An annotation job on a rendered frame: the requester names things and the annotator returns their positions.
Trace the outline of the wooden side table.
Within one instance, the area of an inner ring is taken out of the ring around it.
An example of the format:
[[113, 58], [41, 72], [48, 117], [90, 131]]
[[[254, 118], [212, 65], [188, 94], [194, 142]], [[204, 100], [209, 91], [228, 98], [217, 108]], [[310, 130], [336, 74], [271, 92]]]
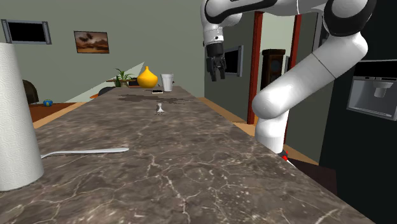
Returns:
[[[108, 82], [114, 83], [114, 84], [115, 84], [115, 81], [116, 81], [116, 79], [108, 80]], [[121, 80], [120, 79], [120, 82], [121, 82], [121, 87], [138, 87], [139, 86], [136, 78], [132, 78], [129, 80]]]

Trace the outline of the grey framed dark window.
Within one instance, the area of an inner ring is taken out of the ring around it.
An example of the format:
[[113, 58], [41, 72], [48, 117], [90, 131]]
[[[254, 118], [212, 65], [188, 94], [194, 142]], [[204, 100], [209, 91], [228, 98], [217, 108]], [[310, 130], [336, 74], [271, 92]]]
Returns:
[[50, 45], [48, 22], [1, 19], [5, 40], [10, 44]]

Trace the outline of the grey framed wall television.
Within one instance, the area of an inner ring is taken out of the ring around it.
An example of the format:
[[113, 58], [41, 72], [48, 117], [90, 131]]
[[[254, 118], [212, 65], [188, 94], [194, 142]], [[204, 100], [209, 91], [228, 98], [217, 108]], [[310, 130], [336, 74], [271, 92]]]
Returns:
[[236, 75], [242, 77], [244, 46], [239, 45], [225, 50], [226, 75]]

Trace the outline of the grey built-in coffee machine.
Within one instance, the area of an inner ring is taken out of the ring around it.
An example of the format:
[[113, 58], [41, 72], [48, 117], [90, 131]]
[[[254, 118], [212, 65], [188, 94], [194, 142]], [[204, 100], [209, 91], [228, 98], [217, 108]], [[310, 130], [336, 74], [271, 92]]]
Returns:
[[397, 121], [397, 59], [358, 62], [347, 109]]

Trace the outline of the dark wooden grandfather clock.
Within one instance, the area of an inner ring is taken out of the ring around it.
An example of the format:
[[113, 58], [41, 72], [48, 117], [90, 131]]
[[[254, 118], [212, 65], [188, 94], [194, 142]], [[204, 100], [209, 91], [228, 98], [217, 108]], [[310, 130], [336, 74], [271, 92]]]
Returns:
[[262, 51], [263, 62], [260, 90], [280, 77], [285, 52], [285, 49], [265, 49]]

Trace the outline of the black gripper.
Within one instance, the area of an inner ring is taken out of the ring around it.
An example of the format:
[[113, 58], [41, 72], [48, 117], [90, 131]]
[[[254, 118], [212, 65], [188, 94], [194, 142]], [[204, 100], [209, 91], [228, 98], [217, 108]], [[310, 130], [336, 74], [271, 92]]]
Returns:
[[207, 72], [209, 72], [212, 81], [216, 81], [216, 63], [214, 59], [218, 59], [218, 70], [220, 74], [220, 78], [222, 80], [225, 79], [225, 69], [226, 69], [226, 61], [224, 58], [224, 48], [223, 43], [211, 43], [205, 46], [207, 52], [206, 58], [206, 66]]

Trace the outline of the silver spoon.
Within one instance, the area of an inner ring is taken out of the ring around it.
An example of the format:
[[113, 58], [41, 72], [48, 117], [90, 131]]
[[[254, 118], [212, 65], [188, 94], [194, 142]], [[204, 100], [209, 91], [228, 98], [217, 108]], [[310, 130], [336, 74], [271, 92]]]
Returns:
[[96, 153], [121, 153], [129, 151], [129, 148], [108, 148], [108, 149], [97, 149], [97, 150], [73, 150], [73, 151], [53, 151], [44, 155], [41, 158], [49, 157], [52, 155], [63, 155], [63, 154], [96, 154]]

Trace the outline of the brown framed wall picture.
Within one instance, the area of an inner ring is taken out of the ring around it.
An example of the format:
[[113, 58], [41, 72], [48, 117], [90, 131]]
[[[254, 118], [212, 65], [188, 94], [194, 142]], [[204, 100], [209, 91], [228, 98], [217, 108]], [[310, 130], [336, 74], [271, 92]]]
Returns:
[[74, 31], [77, 53], [109, 53], [106, 32]]

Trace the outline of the white paper towel roll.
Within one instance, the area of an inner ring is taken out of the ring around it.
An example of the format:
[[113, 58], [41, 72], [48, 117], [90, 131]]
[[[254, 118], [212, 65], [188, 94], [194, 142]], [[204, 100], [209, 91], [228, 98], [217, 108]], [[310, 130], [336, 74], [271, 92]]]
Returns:
[[43, 174], [15, 48], [0, 43], [0, 192], [27, 186]]

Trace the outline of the red door frame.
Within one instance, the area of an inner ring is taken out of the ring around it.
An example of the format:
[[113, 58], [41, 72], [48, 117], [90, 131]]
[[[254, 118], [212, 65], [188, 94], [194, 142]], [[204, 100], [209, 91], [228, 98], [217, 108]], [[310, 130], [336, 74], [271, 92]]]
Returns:
[[[257, 93], [258, 84], [258, 70], [260, 65], [260, 42], [261, 42], [261, 29], [263, 21], [263, 12], [256, 11], [254, 13], [254, 24], [253, 24], [253, 44], [251, 54], [251, 70], [250, 70], [250, 81], [249, 81], [249, 97], [248, 97], [248, 109], [247, 109], [247, 124], [249, 127], [254, 127], [255, 115], [252, 110], [252, 101]], [[300, 27], [302, 22], [302, 16], [296, 15], [293, 36], [291, 44], [291, 59], [289, 60], [289, 68], [293, 68], [296, 65], [296, 56], [298, 52], [298, 41], [300, 35]]]

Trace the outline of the white cup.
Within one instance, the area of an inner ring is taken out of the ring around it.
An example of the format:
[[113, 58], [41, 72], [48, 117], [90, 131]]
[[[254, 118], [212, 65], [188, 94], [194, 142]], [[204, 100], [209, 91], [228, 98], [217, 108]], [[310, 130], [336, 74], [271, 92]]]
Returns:
[[164, 92], [171, 92], [173, 87], [173, 74], [161, 74]]

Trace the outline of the green potted plant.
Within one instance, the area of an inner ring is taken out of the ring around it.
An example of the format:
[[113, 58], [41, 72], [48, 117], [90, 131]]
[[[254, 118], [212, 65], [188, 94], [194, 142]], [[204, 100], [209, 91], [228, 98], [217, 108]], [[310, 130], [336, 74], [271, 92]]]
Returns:
[[126, 74], [125, 71], [122, 71], [118, 68], [116, 68], [116, 70], [119, 72], [119, 74], [117, 75], [119, 77], [119, 79], [121, 80], [129, 80], [131, 79], [131, 74]]

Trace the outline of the yellow round vase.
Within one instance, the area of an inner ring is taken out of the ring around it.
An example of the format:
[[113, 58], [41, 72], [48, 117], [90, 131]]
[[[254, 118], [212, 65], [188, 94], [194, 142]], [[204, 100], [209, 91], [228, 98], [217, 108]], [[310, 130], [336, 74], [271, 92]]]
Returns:
[[146, 66], [144, 71], [137, 77], [137, 82], [142, 88], [153, 88], [157, 85], [158, 77]]

